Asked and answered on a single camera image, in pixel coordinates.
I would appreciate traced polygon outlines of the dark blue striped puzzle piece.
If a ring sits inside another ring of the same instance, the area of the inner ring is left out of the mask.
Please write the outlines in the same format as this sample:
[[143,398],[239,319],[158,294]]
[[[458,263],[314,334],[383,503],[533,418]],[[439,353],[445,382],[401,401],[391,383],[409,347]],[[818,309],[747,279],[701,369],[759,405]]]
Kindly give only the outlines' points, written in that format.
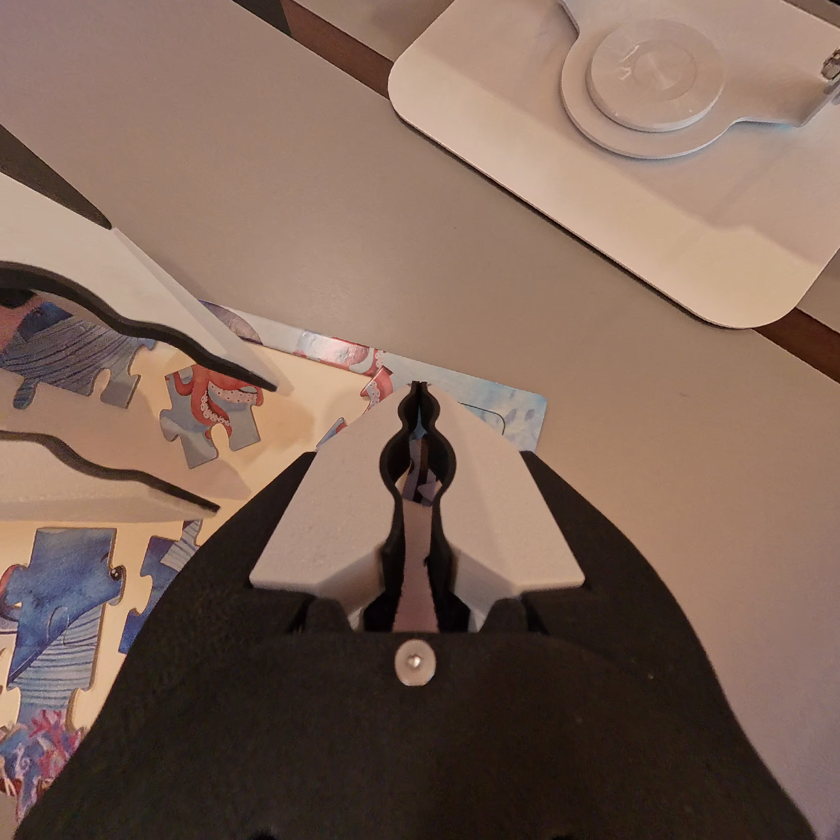
[[132,609],[127,615],[119,644],[121,654],[129,652],[165,590],[197,551],[196,538],[202,525],[202,520],[184,521],[182,535],[177,541],[157,536],[150,539],[140,571],[141,576],[152,579],[150,598],[141,612]]

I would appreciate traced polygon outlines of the sea print jigsaw puzzle board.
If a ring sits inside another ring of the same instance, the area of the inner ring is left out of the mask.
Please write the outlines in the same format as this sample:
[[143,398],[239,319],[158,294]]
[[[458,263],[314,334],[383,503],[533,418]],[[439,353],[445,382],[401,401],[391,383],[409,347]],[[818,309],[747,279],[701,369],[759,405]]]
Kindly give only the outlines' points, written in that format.
[[[2,369],[2,431],[58,437],[84,459],[116,469],[138,469],[166,480],[219,506],[204,520],[196,538],[199,547],[257,492],[304,452],[316,449],[368,406],[361,395],[366,383],[385,366],[393,372],[395,389],[412,380],[426,380],[445,389],[483,422],[520,449],[537,447],[547,410],[541,396],[510,385],[450,371],[407,359],[371,346],[323,337],[256,315],[220,307],[205,307],[258,356],[280,373],[276,392],[262,389],[264,402],[253,408],[259,430],[257,444],[230,449],[222,427],[212,440],[218,457],[189,469],[181,441],[168,442],[160,415],[171,407],[165,377],[195,364],[181,351],[156,342],[141,348],[129,372],[140,381],[127,408],[101,401],[109,371],[101,371],[89,396],[45,383],[38,384],[31,405],[18,410],[14,394],[23,378]],[[153,536],[177,541],[184,521],[99,523],[63,521],[2,521],[1,572],[27,566],[39,529],[116,529],[111,566],[124,569],[121,595],[104,603],[91,683],[77,689],[66,709],[67,726],[89,728],[123,663],[119,644],[127,615],[141,612],[150,598],[152,579],[141,566]],[[14,643],[2,646],[2,728],[17,723],[20,692],[9,688]],[[14,803],[2,794],[2,838],[12,838]]]

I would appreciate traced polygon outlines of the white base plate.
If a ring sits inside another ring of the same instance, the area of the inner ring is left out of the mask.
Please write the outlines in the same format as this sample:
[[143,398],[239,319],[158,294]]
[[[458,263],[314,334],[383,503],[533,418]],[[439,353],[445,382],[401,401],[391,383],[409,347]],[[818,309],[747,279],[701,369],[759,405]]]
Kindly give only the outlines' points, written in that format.
[[700,318],[789,313],[838,251],[838,95],[800,128],[737,122],[666,160],[605,150],[561,98],[559,2],[453,2],[394,64],[396,113]]

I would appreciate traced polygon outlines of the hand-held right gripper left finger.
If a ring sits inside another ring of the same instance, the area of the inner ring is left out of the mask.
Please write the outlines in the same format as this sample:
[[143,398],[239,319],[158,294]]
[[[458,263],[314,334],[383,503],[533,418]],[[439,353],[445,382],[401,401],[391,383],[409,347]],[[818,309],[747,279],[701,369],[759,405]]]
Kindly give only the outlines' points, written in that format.
[[417,384],[405,385],[318,449],[250,573],[254,587],[333,599],[364,629],[393,630],[417,419]]

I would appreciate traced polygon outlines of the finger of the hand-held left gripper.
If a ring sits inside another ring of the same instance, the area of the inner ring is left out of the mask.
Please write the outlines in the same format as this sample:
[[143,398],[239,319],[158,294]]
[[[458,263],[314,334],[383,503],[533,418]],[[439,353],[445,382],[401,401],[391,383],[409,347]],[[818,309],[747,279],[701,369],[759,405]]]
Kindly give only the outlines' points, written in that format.
[[173,522],[218,511],[211,500],[142,470],[93,463],[58,437],[1,433],[4,522]]
[[269,391],[277,372],[118,229],[1,176],[1,286],[73,301],[110,328],[162,341]]

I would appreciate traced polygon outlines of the pale blue octopus arm piece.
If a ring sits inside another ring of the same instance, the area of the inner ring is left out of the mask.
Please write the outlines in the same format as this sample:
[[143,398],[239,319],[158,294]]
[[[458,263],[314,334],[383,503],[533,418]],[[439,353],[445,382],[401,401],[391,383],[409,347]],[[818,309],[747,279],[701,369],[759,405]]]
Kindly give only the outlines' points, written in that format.
[[[368,399],[369,410],[393,394],[393,372],[385,366],[378,368],[373,377],[360,392]],[[414,431],[408,439],[410,465],[402,483],[402,498],[423,507],[430,508],[438,491],[438,479],[431,470],[428,461],[426,431],[421,420],[417,421]]]

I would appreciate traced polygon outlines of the joined blue whale puzzle pieces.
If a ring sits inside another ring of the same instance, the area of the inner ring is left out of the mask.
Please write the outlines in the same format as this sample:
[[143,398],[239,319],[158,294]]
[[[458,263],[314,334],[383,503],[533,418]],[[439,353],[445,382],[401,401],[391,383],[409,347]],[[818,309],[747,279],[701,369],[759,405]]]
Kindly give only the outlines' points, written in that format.
[[17,410],[35,399],[45,383],[89,396],[101,371],[109,379],[103,403],[127,408],[140,381],[130,365],[152,339],[137,339],[69,313],[27,290],[2,290],[1,367],[23,380],[13,398]]

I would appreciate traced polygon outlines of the round clear disc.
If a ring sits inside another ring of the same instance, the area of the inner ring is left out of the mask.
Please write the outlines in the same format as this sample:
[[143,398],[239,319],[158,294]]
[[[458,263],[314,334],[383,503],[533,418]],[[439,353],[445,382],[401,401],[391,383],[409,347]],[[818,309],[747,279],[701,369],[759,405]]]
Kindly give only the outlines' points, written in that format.
[[699,30],[653,18],[621,24],[594,49],[586,73],[591,99],[630,130],[663,133],[702,119],[717,103],[725,67]]

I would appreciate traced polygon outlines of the dark blue whale eye piece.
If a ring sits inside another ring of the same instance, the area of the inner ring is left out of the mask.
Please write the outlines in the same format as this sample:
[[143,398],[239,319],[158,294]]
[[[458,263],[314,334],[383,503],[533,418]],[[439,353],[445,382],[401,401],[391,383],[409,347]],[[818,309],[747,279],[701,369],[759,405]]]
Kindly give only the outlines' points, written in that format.
[[31,644],[46,644],[95,606],[117,599],[124,569],[112,567],[114,528],[42,528],[27,566],[2,583],[2,618]]

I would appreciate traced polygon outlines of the striped whale belly puzzle piece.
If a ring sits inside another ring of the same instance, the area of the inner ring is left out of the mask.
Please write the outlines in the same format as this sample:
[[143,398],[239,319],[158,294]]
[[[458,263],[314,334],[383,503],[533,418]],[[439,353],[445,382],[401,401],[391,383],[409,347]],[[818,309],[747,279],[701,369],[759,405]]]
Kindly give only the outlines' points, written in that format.
[[69,607],[57,607],[46,623],[45,636],[24,636],[18,622],[2,619],[2,646],[14,643],[7,685],[20,692],[17,723],[29,723],[42,710],[61,711],[73,693],[88,688],[98,646],[104,605],[72,618]]

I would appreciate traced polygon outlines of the grey metal bracket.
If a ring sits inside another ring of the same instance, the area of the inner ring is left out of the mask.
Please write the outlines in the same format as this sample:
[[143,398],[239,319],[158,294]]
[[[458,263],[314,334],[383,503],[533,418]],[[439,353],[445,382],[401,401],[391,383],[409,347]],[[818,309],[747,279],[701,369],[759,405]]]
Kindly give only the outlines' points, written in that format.
[[[666,160],[703,149],[739,122],[800,128],[835,96],[822,76],[838,46],[838,27],[777,1],[559,2],[576,39],[563,62],[561,98],[575,127],[605,150],[637,160]],[[596,107],[586,85],[592,53],[624,23],[664,18],[699,30],[717,48],[724,87],[699,121],[672,132],[628,129]]]

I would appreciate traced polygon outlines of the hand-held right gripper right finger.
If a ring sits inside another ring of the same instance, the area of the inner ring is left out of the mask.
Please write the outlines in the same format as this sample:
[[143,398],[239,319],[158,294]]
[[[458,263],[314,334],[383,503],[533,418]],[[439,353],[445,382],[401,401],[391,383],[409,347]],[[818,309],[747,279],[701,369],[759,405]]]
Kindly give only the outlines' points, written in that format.
[[499,600],[582,586],[516,445],[433,385],[418,386],[418,405],[440,484],[427,557],[439,630],[478,629]]

